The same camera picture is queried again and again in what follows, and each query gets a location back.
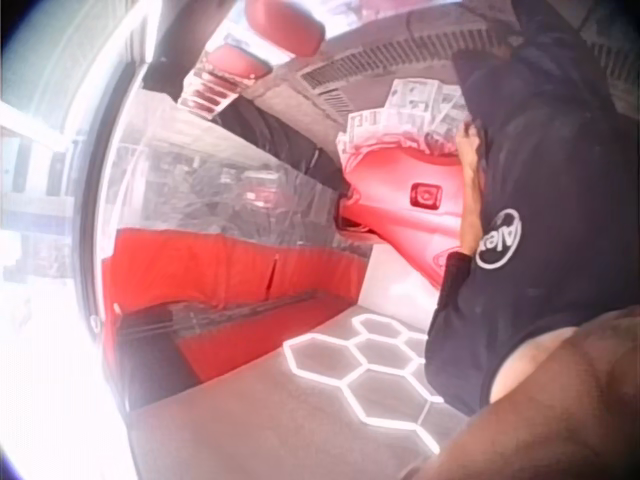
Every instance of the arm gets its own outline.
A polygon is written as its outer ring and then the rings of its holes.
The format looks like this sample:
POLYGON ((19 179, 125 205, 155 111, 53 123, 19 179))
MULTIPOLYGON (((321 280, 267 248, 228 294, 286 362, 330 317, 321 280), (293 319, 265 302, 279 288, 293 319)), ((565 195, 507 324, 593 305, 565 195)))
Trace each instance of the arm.
POLYGON ((462 202, 462 220, 460 223, 460 251, 473 256, 482 240, 480 210, 482 208, 482 188, 478 172, 478 147, 480 139, 473 125, 465 125, 456 136, 462 177, 464 197, 462 202))
POLYGON ((480 176, 477 172, 477 149, 480 145, 480 140, 476 128, 468 125, 463 126, 456 135, 456 144, 460 162, 462 163, 464 182, 462 219, 460 222, 460 251, 451 253, 447 257, 434 319, 438 312, 447 308, 458 295, 460 287, 469 276, 472 257, 475 255, 482 239, 482 224, 480 223, 482 188, 480 176))
POLYGON ((640 307, 594 320, 415 480, 636 478, 639 359, 640 307))

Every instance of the newspaper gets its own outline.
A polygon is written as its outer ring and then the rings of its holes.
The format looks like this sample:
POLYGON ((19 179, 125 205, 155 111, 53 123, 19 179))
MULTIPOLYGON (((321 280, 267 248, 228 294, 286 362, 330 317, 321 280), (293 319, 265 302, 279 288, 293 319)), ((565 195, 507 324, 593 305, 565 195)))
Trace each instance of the newspaper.
POLYGON ((347 132, 336 140, 338 152, 343 159, 395 135, 433 154, 453 154, 455 134, 467 115, 457 85, 421 78, 394 80, 384 108, 349 115, 347 132))
POLYGON ((458 95, 448 108, 443 109, 440 116, 427 133, 425 143, 435 155, 456 152, 456 133, 465 122, 469 112, 462 95, 458 95))

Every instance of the skin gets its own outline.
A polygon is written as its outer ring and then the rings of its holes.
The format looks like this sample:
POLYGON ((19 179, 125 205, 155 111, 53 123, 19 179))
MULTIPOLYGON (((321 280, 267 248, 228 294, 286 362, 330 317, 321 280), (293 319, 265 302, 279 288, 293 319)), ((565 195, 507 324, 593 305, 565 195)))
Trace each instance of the skin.
POLYGON ((493 403, 517 387, 577 330, 576 327, 561 328, 522 344, 507 358, 496 374, 489 401, 493 403))
POLYGON ((468 122, 456 135, 458 156, 462 163, 464 197, 460 223, 460 251, 473 256, 482 240, 480 209, 482 208, 482 187, 478 172, 478 147, 480 137, 475 126, 468 122))
POLYGON ((581 327, 415 480, 637 478, 640 307, 581 327))

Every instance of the person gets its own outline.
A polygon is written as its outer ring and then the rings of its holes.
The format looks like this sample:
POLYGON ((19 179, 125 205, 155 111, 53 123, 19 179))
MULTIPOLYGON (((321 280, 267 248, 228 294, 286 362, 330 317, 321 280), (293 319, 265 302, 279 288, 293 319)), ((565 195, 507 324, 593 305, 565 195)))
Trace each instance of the person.
POLYGON ((523 42, 507 60, 453 58, 474 123, 457 138, 461 245, 425 372, 451 406, 482 413, 424 478, 572 478, 547 468, 562 452, 605 468, 639 440, 624 419, 640 431, 640 313, 606 315, 640 303, 637 149, 580 35, 546 1, 512 6, 523 42))

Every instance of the hexagon light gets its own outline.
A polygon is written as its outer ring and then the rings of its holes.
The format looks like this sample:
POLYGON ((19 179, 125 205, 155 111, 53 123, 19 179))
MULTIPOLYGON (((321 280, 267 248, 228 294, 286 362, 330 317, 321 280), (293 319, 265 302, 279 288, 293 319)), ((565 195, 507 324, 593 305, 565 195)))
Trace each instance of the hexagon light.
POLYGON ((324 383, 326 385, 331 385, 334 387, 340 388, 343 395, 349 402, 349 405, 358 416, 358 418, 367 425, 372 425, 374 427, 382 427, 382 428, 391 428, 395 430, 409 430, 414 431, 418 434, 420 439, 429 447, 429 449, 435 453, 440 453, 440 446, 433 439, 433 437, 420 425, 422 420, 424 419, 429 407, 433 403, 442 403, 442 397, 437 395, 430 394, 412 375, 412 373, 416 370, 419 365, 424 364, 424 359, 416 355, 416 353, 411 350, 406 345, 406 341, 414 338, 418 340, 425 340, 427 336, 422 333, 411 332, 407 330, 404 325, 396 320, 391 318, 383 317, 381 315, 374 315, 365 313, 363 315, 358 315, 352 319, 353 326, 360 333, 359 335, 349 339, 343 340, 340 338, 330 337, 328 335, 323 335, 320 333, 307 333, 297 338, 293 338, 291 340, 287 340, 282 345, 284 350, 284 354, 287 358, 287 363, 289 364, 289 368, 291 371, 300 377, 307 378, 309 380, 314 380, 316 382, 324 383), (378 335, 375 333, 370 333, 367 328, 364 326, 363 322, 365 320, 375 321, 384 323, 387 325, 391 325, 398 333, 396 337, 386 337, 384 335, 378 335), (360 366, 358 366, 353 372, 349 373, 344 378, 332 378, 327 377, 325 375, 320 375, 318 373, 310 372, 308 370, 304 370, 298 366, 296 363, 296 359, 293 356, 293 351, 291 347, 297 345, 299 343, 307 342, 309 340, 317 340, 321 342, 331 343, 333 345, 339 345, 346 349, 348 349, 353 356, 360 362, 360 366), (407 366, 402 369, 391 368, 384 365, 378 365, 374 363, 370 363, 364 355, 358 350, 358 345, 367 340, 384 342, 387 344, 396 345, 400 350, 407 354, 409 358, 409 362, 407 366), (416 422, 406 422, 401 420, 392 420, 388 418, 378 418, 378 417, 370 417, 368 416, 355 395, 350 389, 351 383, 361 376, 363 373, 367 371, 386 373, 388 375, 395 375, 398 377, 402 377, 406 379, 411 386, 425 399, 425 406, 422 410, 420 418, 416 422))

